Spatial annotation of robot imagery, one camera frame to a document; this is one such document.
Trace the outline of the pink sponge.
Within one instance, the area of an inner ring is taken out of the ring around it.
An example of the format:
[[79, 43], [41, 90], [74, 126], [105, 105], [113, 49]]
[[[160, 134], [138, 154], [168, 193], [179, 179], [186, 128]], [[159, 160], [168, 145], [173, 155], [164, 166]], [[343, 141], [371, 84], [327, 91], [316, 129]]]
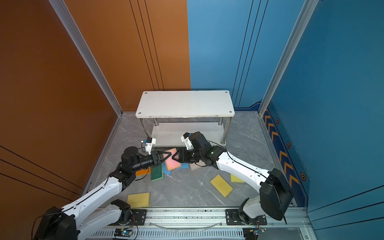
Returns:
[[169, 152], [171, 153], [171, 156], [165, 160], [165, 166], [168, 172], [178, 169], [182, 166], [181, 163], [177, 162], [176, 160], [173, 160], [172, 158], [173, 155], [177, 152], [177, 149], [176, 148], [170, 149]]

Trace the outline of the white beige sponge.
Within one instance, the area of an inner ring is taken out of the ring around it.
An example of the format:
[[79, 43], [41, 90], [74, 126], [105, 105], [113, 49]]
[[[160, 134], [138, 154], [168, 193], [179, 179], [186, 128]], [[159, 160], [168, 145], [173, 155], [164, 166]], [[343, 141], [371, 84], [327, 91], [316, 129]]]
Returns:
[[203, 167], [205, 167], [205, 166], [198, 166], [198, 165], [196, 165], [196, 164], [190, 164], [190, 169], [191, 169], [192, 171], [197, 170], [197, 169], [200, 169], [200, 168], [203, 168]]

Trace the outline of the white two-tier shelf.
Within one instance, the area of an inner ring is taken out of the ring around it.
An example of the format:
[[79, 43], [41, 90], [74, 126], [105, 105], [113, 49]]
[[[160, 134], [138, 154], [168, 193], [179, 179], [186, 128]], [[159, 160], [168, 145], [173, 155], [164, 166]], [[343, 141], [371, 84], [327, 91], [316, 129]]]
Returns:
[[229, 91], [146, 91], [136, 112], [140, 121], [154, 121], [147, 136], [157, 147], [182, 147], [182, 135], [194, 132], [225, 145], [234, 115]]

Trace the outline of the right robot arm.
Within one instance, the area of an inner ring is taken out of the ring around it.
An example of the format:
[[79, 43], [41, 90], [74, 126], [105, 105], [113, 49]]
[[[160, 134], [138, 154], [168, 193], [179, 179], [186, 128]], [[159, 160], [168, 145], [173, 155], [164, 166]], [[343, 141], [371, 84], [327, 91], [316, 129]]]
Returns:
[[201, 132], [181, 136], [184, 147], [178, 148], [172, 159], [194, 164], [202, 161], [208, 167], [230, 173], [241, 179], [259, 195], [247, 198], [238, 208], [241, 222], [251, 225], [257, 217], [267, 215], [277, 221], [286, 220], [285, 214], [294, 192], [285, 174], [274, 168], [269, 171], [255, 167], [232, 155], [225, 147], [207, 141]]

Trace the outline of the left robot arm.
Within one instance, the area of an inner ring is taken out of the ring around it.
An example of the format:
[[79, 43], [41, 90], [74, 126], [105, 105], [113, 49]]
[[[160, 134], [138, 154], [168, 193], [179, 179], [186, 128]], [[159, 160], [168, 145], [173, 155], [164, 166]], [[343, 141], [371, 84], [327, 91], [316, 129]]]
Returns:
[[93, 190], [61, 208], [52, 207], [40, 218], [38, 227], [32, 227], [33, 240], [84, 240], [98, 230], [114, 223], [132, 226], [135, 223], [131, 206], [123, 200], [114, 200], [102, 210], [98, 208], [118, 195], [136, 180], [140, 170], [161, 166], [174, 151], [152, 151], [143, 155], [137, 147], [124, 150], [117, 168]]

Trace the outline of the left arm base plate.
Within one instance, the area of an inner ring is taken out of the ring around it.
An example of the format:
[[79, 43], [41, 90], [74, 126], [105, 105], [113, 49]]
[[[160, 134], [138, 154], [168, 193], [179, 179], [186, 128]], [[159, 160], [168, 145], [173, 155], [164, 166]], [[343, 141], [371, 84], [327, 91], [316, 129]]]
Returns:
[[127, 214], [123, 214], [123, 218], [120, 218], [117, 222], [109, 224], [109, 226], [143, 226], [146, 221], [147, 210], [146, 209], [133, 209]]

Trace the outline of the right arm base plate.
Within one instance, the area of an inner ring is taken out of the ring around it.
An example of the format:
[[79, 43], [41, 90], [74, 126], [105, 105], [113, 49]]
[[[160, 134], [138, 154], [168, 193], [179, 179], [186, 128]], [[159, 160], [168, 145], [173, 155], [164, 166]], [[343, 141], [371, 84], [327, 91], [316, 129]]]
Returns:
[[266, 226], [267, 218], [265, 215], [250, 219], [244, 214], [239, 214], [238, 209], [226, 209], [226, 224], [228, 226], [249, 225], [249, 226]]

